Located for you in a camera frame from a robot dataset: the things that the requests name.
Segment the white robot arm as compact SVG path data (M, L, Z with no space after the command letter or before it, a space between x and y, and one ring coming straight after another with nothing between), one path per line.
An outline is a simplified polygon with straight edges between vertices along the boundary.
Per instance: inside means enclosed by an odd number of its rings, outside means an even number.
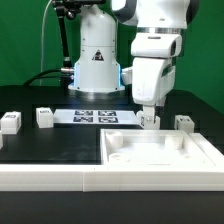
M141 126L160 123L156 108L174 86L175 59L181 54L182 31L191 23L200 0L111 0L112 15L95 2L81 7L81 52L74 65L70 88L92 97L132 86ZM122 69L116 61L116 22L135 26L131 43L132 66Z

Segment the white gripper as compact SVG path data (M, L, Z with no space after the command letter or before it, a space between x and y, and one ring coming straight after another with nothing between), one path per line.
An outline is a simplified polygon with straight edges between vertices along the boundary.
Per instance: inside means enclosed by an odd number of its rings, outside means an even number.
M171 59L135 58L132 71L132 96L143 106L144 124L148 121L148 107L155 105L174 87L176 67ZM162 117L163 106L156 106L156 115Z

